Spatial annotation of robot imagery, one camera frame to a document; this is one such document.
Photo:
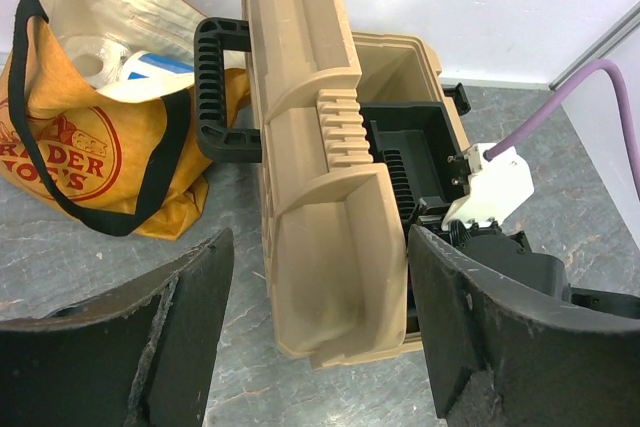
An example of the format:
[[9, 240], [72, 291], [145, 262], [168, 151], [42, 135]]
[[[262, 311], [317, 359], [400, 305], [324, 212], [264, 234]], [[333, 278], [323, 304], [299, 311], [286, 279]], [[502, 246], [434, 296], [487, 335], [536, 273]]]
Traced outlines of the black toolbox tray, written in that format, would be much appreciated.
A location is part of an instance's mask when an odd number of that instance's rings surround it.
[[452, 183], [450, 157], [460, 152], [446, 107], [441, 102], [363, 103], [369, 152], [387, 166], [402, 226], [407, 229], [419, 201], [446, 210], [464, 195]]

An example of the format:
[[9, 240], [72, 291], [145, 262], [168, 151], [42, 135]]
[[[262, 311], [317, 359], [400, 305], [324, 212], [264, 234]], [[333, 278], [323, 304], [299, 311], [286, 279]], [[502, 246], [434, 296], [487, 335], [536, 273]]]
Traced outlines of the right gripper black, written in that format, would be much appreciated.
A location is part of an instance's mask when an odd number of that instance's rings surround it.
[[456, 220], [452, 227], [444, 228], [442, 221], [449, 207], [449, 203], [436, 203], [435, 198], [420, 198], [417, 204], [417, 225], [431, 231], [453, 247], [465, 247], [472, 238], [500, 234], [500, 226], [494, 219], [490, 219], [486, 225], [481, 225], [473, 219], [467, 222]]

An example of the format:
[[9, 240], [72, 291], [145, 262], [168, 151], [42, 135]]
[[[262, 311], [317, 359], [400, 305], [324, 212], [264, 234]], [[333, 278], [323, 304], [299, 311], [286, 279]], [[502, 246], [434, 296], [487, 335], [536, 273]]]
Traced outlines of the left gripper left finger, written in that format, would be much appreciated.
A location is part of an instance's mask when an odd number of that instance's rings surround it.
[[46, 317], [1, 325], [5, 426], [199, 426], [234, 268], [218, 236]]

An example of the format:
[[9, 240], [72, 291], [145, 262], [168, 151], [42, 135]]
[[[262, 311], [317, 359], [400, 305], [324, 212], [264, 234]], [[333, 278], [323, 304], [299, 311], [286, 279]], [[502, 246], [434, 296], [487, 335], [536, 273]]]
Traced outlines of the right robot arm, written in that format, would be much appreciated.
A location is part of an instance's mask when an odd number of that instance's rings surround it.
[[533, 252], [522, 231], [507, 235], [495, 220], [487, 227], [477, 222], [466, 227], [456, 221], [449, 229], [443, 229], [448, 208], [447, 203], [421, 198], [408, 224], [427, 228], [470, 259], [535, 291], [593, 311], [639, 318], [637, 296], [570, 285], [564, 263], [552, 255]]

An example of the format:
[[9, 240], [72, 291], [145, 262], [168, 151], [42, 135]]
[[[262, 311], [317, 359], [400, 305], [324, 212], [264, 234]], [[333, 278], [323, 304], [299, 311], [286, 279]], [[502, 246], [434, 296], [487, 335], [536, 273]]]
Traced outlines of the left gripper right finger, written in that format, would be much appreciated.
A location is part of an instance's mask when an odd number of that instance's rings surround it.
[[635, 426], [639, 300], [515, 279], [413, 227], [409, 272], [437, 416], [450, 426]]

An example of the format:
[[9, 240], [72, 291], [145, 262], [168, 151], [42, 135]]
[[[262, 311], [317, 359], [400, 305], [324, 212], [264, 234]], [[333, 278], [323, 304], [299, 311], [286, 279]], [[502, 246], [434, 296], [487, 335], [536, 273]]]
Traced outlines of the tan plastic toolbox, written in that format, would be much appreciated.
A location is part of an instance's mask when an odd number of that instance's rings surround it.
[[275, 340], [316, 368], [419, 350], [407, 247], [363, 103], [441, 102], [459, 114], [422, 39], [355, 32], [343, 0], [242, 0], [197, 27], [196, 132], [217, 163], [254, 163]]

